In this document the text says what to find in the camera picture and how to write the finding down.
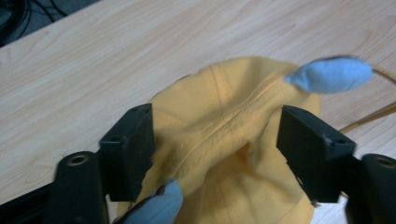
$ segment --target blue glove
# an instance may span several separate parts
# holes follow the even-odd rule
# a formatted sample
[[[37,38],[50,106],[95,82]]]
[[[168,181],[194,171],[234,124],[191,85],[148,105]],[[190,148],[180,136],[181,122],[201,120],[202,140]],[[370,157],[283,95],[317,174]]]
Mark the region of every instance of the blue glove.
[[[337,93],[357,89],[372,76],[370,64],[355,58],[339,57],[305,64],[285,77],[285,81],[308,92]]]
[[[169,181],[151,197],[137,204],[124,217],[114,223],[123,224],[172,224],[183,203],[183,194],[175,180]]]

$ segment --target brown cable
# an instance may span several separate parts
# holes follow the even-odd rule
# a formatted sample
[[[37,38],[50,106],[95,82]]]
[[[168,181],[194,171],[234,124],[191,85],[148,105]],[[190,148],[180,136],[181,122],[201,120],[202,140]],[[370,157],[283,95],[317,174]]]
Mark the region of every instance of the brown cable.
[[[386,71],[386,70],[381,69],[376,66],[373,68],[373,70],[376,74],[387,79],[388,81],[390,81],[391,83],[393,83],[396,86],[396,77],[391,75],[389,71]],[[396,113],[396,102],[393,102],[390,105],[386,105],[386,106],[382,107],[381,109],[375,111],[374,113],[347,125],[343,129],[341,129],[340,132],[348,133],[365,123],[371,122],[376,119],[381,119],[381,118],[383,118],[387,115],[390,115],[392,113]]]

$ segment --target table surface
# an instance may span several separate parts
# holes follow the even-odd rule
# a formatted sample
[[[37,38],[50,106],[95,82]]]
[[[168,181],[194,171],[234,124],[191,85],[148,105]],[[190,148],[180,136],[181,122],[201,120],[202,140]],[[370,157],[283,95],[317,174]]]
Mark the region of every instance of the table surface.
[[[0,203],[51,181],[56,163],[99,139],[129,108],[211,63],[268,56],[303,64],[357,55],[396,72],[393,0],[104,0],[0,49]],[[339,129],[396,101],[381,77],[322,97]],[[348,136],[396,158],[396,115]],[[322,205],[312,223],[346,223]]]

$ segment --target wood grain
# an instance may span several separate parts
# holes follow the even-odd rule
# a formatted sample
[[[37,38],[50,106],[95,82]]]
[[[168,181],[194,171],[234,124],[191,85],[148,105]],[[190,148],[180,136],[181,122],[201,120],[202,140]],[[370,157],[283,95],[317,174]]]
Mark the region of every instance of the wood grain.
[[[49,183],[58,160],[97,150],[128,108],[211,63],[337,54],[396,72],[396,2],[101,1],[0,49],[0,203]],[[376,77],[324,96],[322,117],[342,128],[395,101]],[[395,115],[348,134],[358,157],[393,158],[395,135]],[[322,206],[312,223],[346,223],[342,209]]]

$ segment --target yellow fabric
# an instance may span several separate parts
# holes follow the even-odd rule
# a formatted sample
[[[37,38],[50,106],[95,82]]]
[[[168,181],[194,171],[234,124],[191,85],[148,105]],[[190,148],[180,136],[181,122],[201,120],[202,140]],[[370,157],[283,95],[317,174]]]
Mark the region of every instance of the yellow fabric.
[[[230,60],[157,94],[157,150],[138,201],[173,178],[184,195],[176,223],[309,223],[314,208],[276,148],[282,105],[319,112],[318,95],[283,81],[297,68]]]

